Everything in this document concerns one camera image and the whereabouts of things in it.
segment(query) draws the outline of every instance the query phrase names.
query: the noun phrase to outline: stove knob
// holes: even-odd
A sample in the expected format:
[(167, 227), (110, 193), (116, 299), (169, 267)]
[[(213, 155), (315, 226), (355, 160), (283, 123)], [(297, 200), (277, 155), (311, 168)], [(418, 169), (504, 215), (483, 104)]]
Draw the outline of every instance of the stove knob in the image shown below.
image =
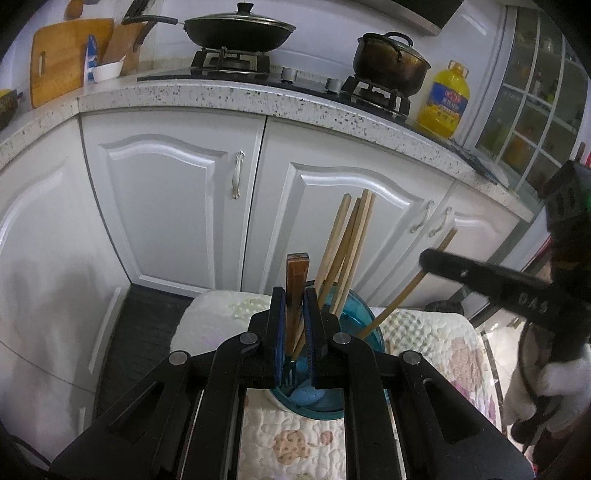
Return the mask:
[(340, 93), (341, 88), (343, 87), (343, 82), (337, 79), (327, 79), (325, 88), (330, 93)]
[(294, 83), (297, 78), (297, 70), (289, 67), (281, 69), (281, 81), (284, 83)]

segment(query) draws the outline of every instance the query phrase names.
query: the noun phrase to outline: white bowl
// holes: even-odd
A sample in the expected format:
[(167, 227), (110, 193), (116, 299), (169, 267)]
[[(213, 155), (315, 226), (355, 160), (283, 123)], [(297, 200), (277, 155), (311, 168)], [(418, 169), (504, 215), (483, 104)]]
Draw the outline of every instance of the white bowl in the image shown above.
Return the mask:
[(121, 69), (123, 68), (123, 61), (116, 61), (114, 63), (106, 63), (99, 65), (92, 69), (92, 75), (95, 78), (95, 82), (102, 82), (104, 80), (114, 79), (119, 76)]

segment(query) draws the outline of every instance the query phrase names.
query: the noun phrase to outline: lid handle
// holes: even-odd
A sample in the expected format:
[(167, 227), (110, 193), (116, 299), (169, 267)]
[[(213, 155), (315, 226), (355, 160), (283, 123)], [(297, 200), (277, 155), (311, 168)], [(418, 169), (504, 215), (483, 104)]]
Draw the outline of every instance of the lid handle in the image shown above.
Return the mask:
[(384, 34), (384, 37), (400, 37), (408, 42), (409, 47), (412, 47), (414, 45), (413, 39), (410, 38), (408, 35), (405, 35), (404, 33), (388, 32), (388, 33)]
[(255, 4), (250, 4), (248, 2), (238, 2), (238, 12), (239, 14), (246, 14), (248, 15), (251, 10), (252, 7), (254, 7)]

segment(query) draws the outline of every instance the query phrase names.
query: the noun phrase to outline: range hood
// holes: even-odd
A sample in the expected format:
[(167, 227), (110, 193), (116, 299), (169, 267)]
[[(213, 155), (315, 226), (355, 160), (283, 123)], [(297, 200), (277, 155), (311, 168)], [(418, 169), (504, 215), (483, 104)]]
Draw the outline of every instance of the range hood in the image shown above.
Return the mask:
[(398, 18), (423, 34), (435, 37), (464, 0), (355, 0), (391, 17)]

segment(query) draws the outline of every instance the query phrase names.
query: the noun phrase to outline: dark floor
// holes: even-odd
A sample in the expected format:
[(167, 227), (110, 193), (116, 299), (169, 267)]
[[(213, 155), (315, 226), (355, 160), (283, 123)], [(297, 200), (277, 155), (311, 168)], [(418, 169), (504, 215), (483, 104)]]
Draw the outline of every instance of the dark floor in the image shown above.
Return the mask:
[(121, 308), (102, 373), (95, 418), (158, 365), (193, 299), (132, 285)]

